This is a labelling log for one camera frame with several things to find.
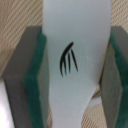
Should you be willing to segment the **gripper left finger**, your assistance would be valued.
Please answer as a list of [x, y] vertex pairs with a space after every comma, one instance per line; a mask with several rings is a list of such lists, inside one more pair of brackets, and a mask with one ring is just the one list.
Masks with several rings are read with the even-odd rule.
[[26, 28], [2, 77], [15, 128], [48, 128], [47, 43], [40, 26]]

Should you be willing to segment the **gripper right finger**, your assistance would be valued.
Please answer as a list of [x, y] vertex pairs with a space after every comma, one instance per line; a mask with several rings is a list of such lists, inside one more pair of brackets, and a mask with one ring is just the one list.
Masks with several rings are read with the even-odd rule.
[[128, 33], [111, 28], [110, 43], [100, 81], [108, 128], [128, 128]]

